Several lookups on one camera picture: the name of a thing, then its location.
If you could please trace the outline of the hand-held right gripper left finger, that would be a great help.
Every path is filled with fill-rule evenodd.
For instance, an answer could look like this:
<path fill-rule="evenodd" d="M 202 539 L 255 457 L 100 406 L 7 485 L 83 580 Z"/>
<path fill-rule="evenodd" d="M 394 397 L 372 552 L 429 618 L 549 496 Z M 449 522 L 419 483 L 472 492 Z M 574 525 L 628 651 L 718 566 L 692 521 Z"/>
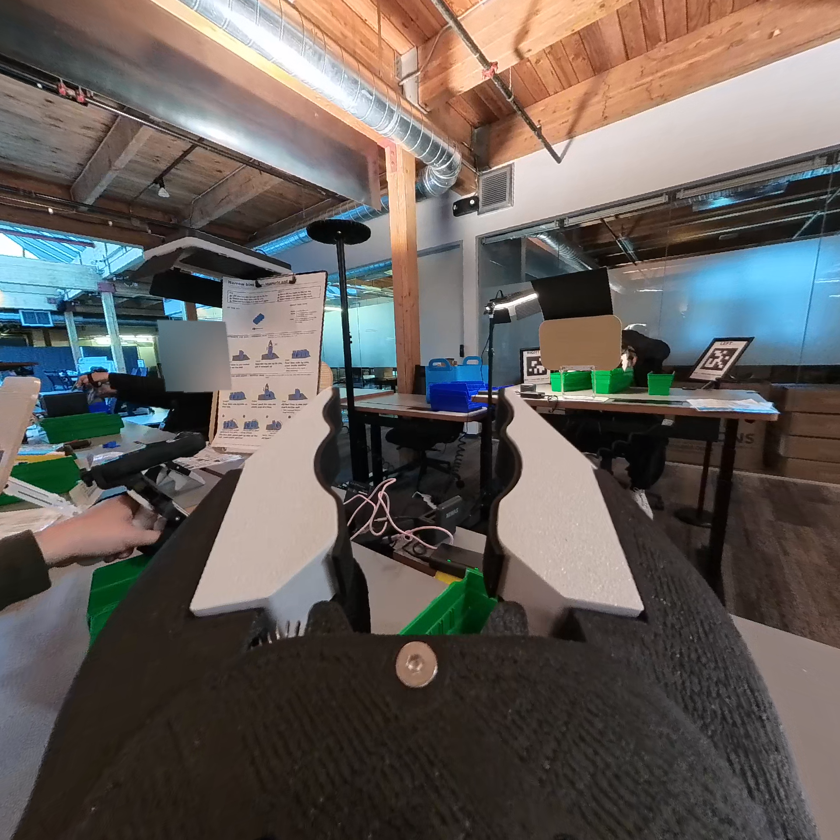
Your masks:
<path fill-rule="evenodd" d="M 351 628 L 371 631 L 368 587 L 353 557 L 338 475 L 342 404 L 320 392 L 252 454 L 197 584 L 197 617 L 263 610 L 282 636 L 311 608 L 336 602 Z"/>

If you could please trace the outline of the green plastic bin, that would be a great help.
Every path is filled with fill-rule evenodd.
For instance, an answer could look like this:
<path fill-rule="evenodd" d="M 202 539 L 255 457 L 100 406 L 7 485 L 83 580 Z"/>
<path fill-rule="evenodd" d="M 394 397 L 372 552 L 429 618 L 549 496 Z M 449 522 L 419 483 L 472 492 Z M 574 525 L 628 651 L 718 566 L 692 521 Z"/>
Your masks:
<path fill-rule="evenodd" d="M 479 634 L 497 606 L 483 573 L 468 569 L 400 632 L 403 636 Z"/>
<path fill-rule="evenodd" d="M 58 454 L 6 464 L 6 472 L 16 480 L 57 495 L 68 493 L 80 479 L 80 468 L 74 457 Z"/>
<path fill-rule="evenodd" d="M 94 570 L 87 603 L 90 647 L 151 560 L 151 556 L 138 554 Z"/>
<path fill-rule="evenodd" d="M 51 445 L 79 439 L 120 434 L 124 423 L 120 415 L 111 413 L 82 413 L 58 417 L 44 417 L 39 425 Z"/>

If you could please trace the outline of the black power bank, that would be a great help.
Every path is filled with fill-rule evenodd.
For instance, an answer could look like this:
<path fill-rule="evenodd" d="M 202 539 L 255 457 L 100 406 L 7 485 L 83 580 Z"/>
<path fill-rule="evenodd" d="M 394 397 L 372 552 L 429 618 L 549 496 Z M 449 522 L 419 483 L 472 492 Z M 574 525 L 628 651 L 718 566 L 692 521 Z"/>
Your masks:
<path fill-rule="evenodd" d="M 459 568 L 483 571 L 483 552 L 464 549 L 457 545 L 442 542 L 428 555 L 427 562 L 439 571 L 445 564 L 452 564 Z"/>

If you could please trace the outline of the black office chair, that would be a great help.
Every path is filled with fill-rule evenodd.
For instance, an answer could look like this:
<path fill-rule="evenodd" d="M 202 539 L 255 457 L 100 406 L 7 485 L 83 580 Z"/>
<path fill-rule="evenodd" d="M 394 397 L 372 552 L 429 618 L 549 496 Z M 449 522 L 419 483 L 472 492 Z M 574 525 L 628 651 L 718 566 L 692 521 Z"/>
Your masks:
<path fill-rule="evenodd" d="M 420 490 L 421 481 L 426 473 L 434 469 L 448 476 L 448 483 L 444 488 L 444 491 L 448 491 L 452 486 L 462 489 L 465 485 L 459 473 L 463 449 L 458 450 L 451 463 L 441 458 L 431 458 L 429 453 L 438 445 L 460 444 L 463 433 L 463 423 L 403 416 L 399 417 L 397 423 L 385 434 L 385 441 L 398 449 L 408 449 L 416 454 L 416 490 Z"/>

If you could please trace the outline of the wooden desk black legs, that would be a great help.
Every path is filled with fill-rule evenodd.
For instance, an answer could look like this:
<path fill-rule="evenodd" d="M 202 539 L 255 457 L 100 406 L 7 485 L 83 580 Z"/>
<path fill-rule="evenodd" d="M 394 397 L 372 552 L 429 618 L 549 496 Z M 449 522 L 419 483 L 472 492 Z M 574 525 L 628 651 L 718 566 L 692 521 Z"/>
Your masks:
<path fill-rule="evenodd" d="M 486 403 L 474 403 L 473 409 L 466 413 L 435 412 L 424 396 L 395 392 L 362 392 L 343 402 L 349 421 L 351 475 L 359 482 L 378 483 L 386 476 L 397 476 L 421 464 L 419 459 L 394 470 L 384 469 L 382 428 L 393 427 L 399 419 L 427 424 L 480 422 L 479 499 L 485 502 L 492 482 L 491 414 Z"/>

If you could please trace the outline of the brown rounded board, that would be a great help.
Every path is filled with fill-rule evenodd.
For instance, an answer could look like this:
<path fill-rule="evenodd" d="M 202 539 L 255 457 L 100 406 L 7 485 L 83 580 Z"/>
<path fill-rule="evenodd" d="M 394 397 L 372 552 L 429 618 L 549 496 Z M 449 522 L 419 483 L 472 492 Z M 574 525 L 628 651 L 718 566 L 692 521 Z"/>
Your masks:
<path fill-rule="evenodd" d="M 613 314 L 544 320 L 539 326 L 542 365 L 549 371 L 609 371 L 622 358 L 622 323 Z"/>

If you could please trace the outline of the white papers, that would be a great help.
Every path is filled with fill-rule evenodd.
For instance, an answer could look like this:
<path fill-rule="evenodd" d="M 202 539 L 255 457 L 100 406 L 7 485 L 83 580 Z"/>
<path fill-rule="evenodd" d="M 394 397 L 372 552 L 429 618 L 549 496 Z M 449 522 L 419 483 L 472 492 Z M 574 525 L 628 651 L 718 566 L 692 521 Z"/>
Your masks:
<path fill-rule="evenodd" d="M 732 400 L 690 397 L 686 400 L 686 404 L 701 412 L 775 413 L 773 404 L 752 398 Z"/>

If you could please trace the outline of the white edged tilted board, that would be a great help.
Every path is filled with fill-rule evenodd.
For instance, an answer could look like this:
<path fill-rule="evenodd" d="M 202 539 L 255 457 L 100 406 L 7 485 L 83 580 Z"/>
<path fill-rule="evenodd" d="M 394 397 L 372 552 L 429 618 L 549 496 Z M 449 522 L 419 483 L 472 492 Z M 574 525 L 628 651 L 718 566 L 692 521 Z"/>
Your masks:
<path fill-rule="evenodd" d="M 279 259 L 190 231 L 147 248 L 142 263 L 123 280 L 149 285 L 153 297 L 221 308 L 223 280 L 245 280 L 259 286 L 265 278 L 290 273 L 291 267 Z"/>

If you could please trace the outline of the black flat panel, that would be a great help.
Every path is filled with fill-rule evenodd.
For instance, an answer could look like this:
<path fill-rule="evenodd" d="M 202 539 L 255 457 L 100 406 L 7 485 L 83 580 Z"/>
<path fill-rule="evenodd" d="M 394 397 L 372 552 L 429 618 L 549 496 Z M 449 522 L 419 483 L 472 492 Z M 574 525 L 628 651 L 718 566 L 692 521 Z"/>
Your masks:
<path fill-rule="evenodd" d="M 613 314 L 607 268 L 585 269 L 531 280 L 544 321 Z"/>

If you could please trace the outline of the stack of brown cardboard boxes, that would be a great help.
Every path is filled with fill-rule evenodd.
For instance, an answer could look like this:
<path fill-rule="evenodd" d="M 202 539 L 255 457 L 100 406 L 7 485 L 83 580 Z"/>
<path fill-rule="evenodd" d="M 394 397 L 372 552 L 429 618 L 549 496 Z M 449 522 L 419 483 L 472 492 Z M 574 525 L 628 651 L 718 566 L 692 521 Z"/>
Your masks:
<path fill-rule="evenodd" d="M 772 423 L 739 423 L 736 470 L 838 483 L 837 384 L 746 382 L 726 383 L 722 388 L 759 393 L 780 413 Z"/>

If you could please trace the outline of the black round stand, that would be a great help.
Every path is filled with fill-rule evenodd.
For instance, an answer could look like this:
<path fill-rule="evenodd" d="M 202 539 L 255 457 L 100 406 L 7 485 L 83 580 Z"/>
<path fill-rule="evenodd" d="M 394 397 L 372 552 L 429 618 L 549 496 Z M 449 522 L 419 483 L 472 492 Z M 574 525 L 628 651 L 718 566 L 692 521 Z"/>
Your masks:
<path fill-rule="evenodd" d="M 359 245 L 367 241 L 371 231 L 362 223 L 348 219 L 323 219 L 307 227 L 310 239 L 325 245 L 334 245 L 338 260 L 339 294 L 343 339 L 343 367 L 346 391 L 346 410 L 350 439 L 350 462 L 352 478 L 356 481 L 368 481 L 370 477 L 368 448 L 364 422 L 355 412 L 354 384 L 352 372 L 352 339 L 350 331 L 350 300 L 347 281 L 345 247 Z"/>

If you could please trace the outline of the black ceiling pipe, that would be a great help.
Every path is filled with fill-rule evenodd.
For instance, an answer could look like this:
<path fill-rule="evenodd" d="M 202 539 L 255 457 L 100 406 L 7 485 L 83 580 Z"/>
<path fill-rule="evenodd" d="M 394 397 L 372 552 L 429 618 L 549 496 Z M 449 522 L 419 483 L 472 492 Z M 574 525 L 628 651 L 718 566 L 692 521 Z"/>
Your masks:
<path fill-rule="evenodd" d="M 469 35 L 467 29 L 460 23 L 452 8 L 445 1 L 432 1 L 432 5 L 442 15 L 446 25 L 449 26 L 467 47 L 469 53 L 478 61 L 483 78 L 493 82 L 503 97 L 509 102 L 520 120 L 525 123 L 534 137 L 541 143 L 542 147 L 549 153 L 557 164 L 563 162 L 563 157 L 554 149 L 552 144 L 544 137 L 541 127 L 534 122 L 526 112 L 520 101 L 516 98 L 509 85 L 498 75 L 496 62 L 488 60 L 484 52 L 478 47 L 475 40 Z"/>

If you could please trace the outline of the wooden ceiling beams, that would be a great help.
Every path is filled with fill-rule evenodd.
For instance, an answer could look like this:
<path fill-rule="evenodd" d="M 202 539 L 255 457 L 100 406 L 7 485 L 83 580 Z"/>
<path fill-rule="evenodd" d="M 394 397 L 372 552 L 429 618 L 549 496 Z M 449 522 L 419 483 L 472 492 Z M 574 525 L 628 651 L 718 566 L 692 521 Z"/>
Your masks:
<path fill-rule="evenodd" d="M 545 150 L 432 2 L 288 2 L 478 172 Z M 385 189 L 373 138 L 168 14 L 2 2 L 2 228 L 263 245 Z M 544 137 L 577 138 L 838 38 L 838 2 L 447 2 Z"/>

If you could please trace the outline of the blue handled tote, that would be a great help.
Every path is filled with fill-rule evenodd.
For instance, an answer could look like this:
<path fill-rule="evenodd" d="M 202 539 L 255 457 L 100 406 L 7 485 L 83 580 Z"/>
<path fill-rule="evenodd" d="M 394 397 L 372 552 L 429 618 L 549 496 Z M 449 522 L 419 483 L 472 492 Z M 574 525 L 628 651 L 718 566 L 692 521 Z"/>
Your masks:
<path fill-rule="evenodd" d="M 430 392 L 434 384 L 452 382 L 478 383 L 479 388 L 487 387 L 488 366 L 482 363 L 480 356 L 467 356 L 458 364 L 450 363 L 445 358 L 436 358 L 428 362 L 425 368 L 426 390 Z"/>

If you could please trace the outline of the wooden post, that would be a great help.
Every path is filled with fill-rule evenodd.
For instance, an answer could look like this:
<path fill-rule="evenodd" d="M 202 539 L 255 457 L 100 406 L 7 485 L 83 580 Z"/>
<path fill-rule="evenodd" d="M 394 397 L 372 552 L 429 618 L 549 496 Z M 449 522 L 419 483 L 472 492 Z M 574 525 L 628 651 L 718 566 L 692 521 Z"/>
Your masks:
<path fill-rule="evenodd" d="M 392 249 L 397 389 L 413 393 L 421 362 L 421 319 L 417 264 L 415 159 L 401 146 L 385 150 Z"/>

